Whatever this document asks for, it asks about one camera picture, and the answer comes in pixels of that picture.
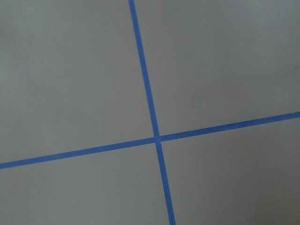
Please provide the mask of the crossing blue tape line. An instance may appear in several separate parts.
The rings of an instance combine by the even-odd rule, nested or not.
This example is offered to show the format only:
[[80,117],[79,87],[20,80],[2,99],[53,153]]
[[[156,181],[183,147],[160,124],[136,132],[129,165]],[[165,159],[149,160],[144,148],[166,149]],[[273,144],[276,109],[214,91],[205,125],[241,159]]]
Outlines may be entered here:
[[[207,128],[201,128],[201,129],[196,129],[196,130],[190,130],[190,131],[185,131],[185,132],[163,135],[163,136],[160,136],[159,140],[162,142],[166,142],[166,141],[172,141],[172,140],[188,138],[188,137],[193,137],[193,136],[200,136],[200,135],[224,132],[224,131],[228,131],[228,130],[234,130],[234,129],[252,127],[252,126],[259,126],[262,124],[280,122],[280,121],[284,121],[284,120],[293,120],[293,119],[298,119],[299,117],[300,117],[299,112],[293,112],[293,113],[287,113],[287,114],[265,117],[265,118],[260,118],[260,119],[247,120],[247,121],[241,121],[241,122],[225,124],[225,125],[220,125],[220,126],[207,127]],[[120,142],[120,143],[114,143],[114,144],[98,146],[98,147],[93,147],[93,148],[87,148],[87,149],[82,149],[82,150],[74,150],[74,151],[52,154],[52,155],[47,155],[47,156],[33,157],[33,158],[22,159],[22,160],[17,160],[17,161],[5,162],[5,163],[0,164],[0,168],[8,169],[8,168],[19,167],[19,166],[24,166],[24,165],[39,164],[39,163],[44,163],[44,162],[66,159],[66,158],[74,158],[74,157],[79,157],[79,156],[96,154],[96,153],[100,153],[100,152],[119,150],[119,149],[124,149],[124,148],[135,147],[135,146],[142,146],[142,145],[147,145],[147,144],[152,144],[152,143],[155,143],[154,137],[143,138],[143,139],[138,139],[138,140],[133,140],[133,141],[128,141],[128,142]]]

